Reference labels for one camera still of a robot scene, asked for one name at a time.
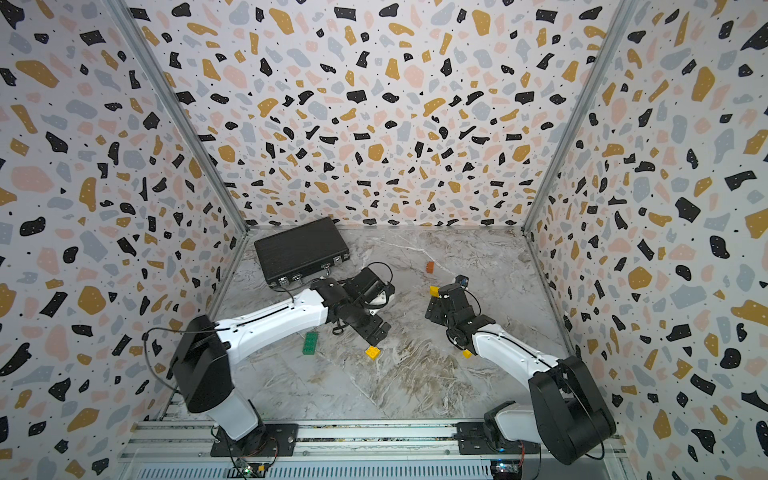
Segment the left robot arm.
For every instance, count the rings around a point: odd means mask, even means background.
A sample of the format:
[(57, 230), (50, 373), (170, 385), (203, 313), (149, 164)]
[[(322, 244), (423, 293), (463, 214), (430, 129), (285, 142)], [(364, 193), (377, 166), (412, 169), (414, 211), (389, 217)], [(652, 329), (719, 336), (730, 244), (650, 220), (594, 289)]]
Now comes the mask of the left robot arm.
[(292, 298), (239, 317), (214, 322), (201, 315), (183, 332), (170, 372), (188, 411), (214, 420), (225, 443), (257, 441), (263, 422), (236, 389), (232, 370), (266, 346), (325, 324), (350, 327), (375, 347), (390, 330), (378, 311), (394, 293), (392, 282), (366, 267), (344, 280), (315, 279)]

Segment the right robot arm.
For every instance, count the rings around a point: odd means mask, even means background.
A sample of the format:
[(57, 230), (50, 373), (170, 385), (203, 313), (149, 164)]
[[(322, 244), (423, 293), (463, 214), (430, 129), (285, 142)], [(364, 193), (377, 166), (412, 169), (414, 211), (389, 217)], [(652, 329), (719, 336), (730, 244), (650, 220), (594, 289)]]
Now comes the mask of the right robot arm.
[(531, 408), (504, 402), (484, 414), (469, 433), (471, 453), (521, 453), (537, 444), (570, 465), (603, 447), (616, 422), (584, 362), (544, 354), (515, 338), (495, 320), (474, 310), (465, 282), (430, 289), (425, 318), (446, 328), (456, 348), (492, 362), (526, 387)]

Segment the yellow square lego brick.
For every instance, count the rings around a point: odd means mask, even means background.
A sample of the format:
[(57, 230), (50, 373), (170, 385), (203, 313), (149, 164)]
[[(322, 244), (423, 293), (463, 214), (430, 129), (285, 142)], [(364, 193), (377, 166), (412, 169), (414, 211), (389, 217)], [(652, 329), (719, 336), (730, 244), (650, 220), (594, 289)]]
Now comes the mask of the yellow square lego brick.
[(368, 348), (366, 349), (366, 351), (365, 351), (365, 354), (366, 354), (366, 355), (367, 355), (367, 356), (368, 356), (368, 357), (369, 357), (371, 360), (376, 360), (376, 359), (377, 359), (377, 358), (380, 356), (380, 354), (381, 354), (381, 350), (380, 350), (379, 348), (377, 348), (377, 347), (374, 347), (374, 346), (370, 346), (370, 347), (368, 347)]

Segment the green lego brick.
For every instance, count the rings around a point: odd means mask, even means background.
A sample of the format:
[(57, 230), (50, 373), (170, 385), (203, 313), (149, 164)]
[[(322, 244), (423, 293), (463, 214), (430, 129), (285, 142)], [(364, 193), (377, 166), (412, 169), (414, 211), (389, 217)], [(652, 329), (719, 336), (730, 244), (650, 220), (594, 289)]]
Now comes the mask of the green lego brick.
[(312, 356), (316, 353), (317, 344), (319, 339), (319, 333), (316, 331), (307, 332), (304, 337), (304, 343), (302, 347), (302, 354), (306, 356)]

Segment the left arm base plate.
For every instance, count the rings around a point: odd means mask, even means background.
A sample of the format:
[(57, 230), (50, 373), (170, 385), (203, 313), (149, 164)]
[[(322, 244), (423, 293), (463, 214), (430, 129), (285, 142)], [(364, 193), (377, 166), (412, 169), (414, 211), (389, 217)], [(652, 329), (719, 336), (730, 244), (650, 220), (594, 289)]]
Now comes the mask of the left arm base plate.
[(218, 427), (211, 447), (212, 457), (291, 457), (298, 437), (296, 423), (260, 424), (240, 440), (233, 440)]

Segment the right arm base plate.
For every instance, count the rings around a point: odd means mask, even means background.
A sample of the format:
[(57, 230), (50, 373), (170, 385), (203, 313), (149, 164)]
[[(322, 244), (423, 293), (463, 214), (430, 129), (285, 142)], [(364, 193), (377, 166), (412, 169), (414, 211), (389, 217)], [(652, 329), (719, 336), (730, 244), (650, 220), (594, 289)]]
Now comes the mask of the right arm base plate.
[(519, 440), (507, 440), (496, 427), (488, 422), (459, 422), (456, 424), (454, 439), (458, 442), (461, 455), (521, 455), (538, 454), (541, 446)]

